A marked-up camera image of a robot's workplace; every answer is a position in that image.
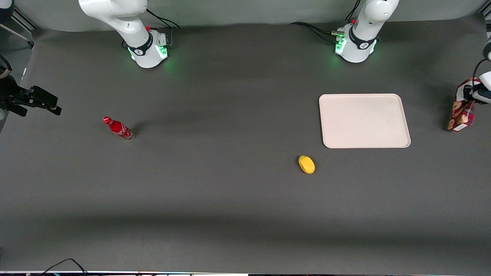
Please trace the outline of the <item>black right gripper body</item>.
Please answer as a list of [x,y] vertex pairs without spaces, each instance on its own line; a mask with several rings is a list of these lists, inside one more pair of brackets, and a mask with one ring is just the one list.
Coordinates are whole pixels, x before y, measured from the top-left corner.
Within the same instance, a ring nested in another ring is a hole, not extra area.
[[21,105],[28,105],[31,89],[18,86],[11,75],[1,75],[0,79],[0,111],[1,117],[5,118],[7,112],[12,112],[20,117],[25,117],[27,109]]

